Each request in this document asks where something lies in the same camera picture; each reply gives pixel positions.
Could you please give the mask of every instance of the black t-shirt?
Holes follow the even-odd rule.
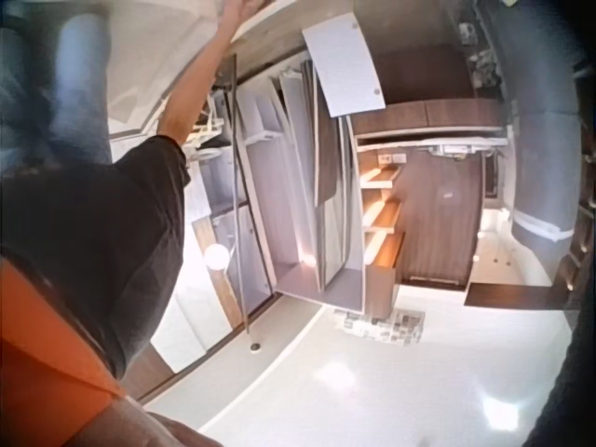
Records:
[[[116,377],[161,320],[183,262],[180,146],[148,139],[113,165],[2,181],[3,255],[51,284]]]

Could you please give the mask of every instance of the person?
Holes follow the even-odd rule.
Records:
[[[75,5],[58,37],[49,114],[34,86],[26,8],[0,23],[3,445],[219,445],[126,396],[183,262],[181,150],[239,25],[260,5],[226,0],[215,36],[176,82],[156,136],[112,164],[109,11]]]

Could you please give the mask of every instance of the orange fabric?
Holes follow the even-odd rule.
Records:
[[[3,431],[14,445],[63,445],[125,393],[91,347],[5,259],[1,274]]]

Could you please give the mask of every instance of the blue jeans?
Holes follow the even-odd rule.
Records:
[[[60,30],[53,82],[45,96],[33,81],[35,55],[26,33],[3,22],[0,174],[44,165],[112,162],[106,100],[109,56],[105,17],[81,14],[70,18]],[[49,119],[41,118],[43,102],[49,102]]]

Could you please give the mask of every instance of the wall outlet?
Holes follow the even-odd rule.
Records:
[[[391,154],[379,154],[377,156],[377,160],[379,165],[390,165],[391,164]]]
[[[393,154],[393,164],[400,165],[407,161],[407,156],[405,154]]]

